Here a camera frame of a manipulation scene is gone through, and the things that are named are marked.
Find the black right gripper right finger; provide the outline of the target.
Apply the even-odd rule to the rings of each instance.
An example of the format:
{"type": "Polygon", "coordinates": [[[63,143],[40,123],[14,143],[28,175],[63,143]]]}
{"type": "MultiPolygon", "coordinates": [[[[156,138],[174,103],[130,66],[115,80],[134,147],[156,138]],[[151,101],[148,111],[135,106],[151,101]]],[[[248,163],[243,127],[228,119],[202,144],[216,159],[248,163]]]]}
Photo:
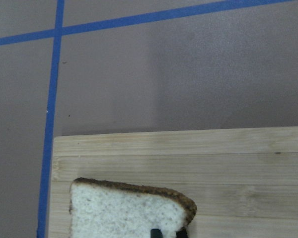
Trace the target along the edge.
{"type": "Polygon", "coordinates": [[[187,230],[182,228],[181,230],[177,231],[176,238],[188,238],[187,230]]]}

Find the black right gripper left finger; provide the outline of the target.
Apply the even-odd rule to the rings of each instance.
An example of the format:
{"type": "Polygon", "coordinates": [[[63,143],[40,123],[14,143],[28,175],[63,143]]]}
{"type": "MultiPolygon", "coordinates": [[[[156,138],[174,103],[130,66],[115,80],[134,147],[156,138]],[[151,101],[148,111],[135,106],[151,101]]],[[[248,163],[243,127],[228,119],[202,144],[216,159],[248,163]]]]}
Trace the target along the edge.
{"type": "Polygon", "coordinates": [[[160,229],[151,229],[150,238],[162,238],[162,232],[160,229]]]}

